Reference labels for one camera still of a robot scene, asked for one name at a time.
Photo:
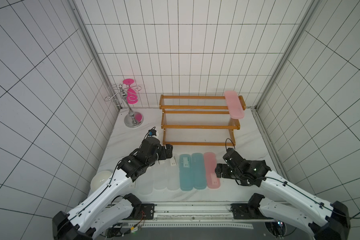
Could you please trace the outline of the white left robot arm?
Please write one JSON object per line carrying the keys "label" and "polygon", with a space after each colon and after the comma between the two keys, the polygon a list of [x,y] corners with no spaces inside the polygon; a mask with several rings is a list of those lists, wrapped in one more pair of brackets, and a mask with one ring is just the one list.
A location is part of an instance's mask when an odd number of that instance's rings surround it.
{"label": "white left robot arm", "polygon": [[68,213],[60,211],[53,217],[53,238],[93,240],[122,220],[139,218],[142,202],[127,193],[128,186],[155,162],[172,156],[172,145],[163,146],[156,137],[145,138],[139,148],[118,162],[112,175],[96,191]]}

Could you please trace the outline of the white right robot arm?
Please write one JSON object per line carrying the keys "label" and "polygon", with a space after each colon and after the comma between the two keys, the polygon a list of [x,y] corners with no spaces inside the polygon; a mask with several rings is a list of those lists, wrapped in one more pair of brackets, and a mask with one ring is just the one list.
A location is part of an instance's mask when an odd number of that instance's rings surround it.
{"label": "white right robot arm", "polygon": [[217,164],[217,178],[233,179],[244,187],[256,186],[287,202],[279,204],[254,193],[246,204],[233,204],[235,219],[275,220],[305,231],[316,240],[346,240],[351,229],[349,210],[343,203],[328,202],[295,186],[266,165],[246,160],[233,148]]}

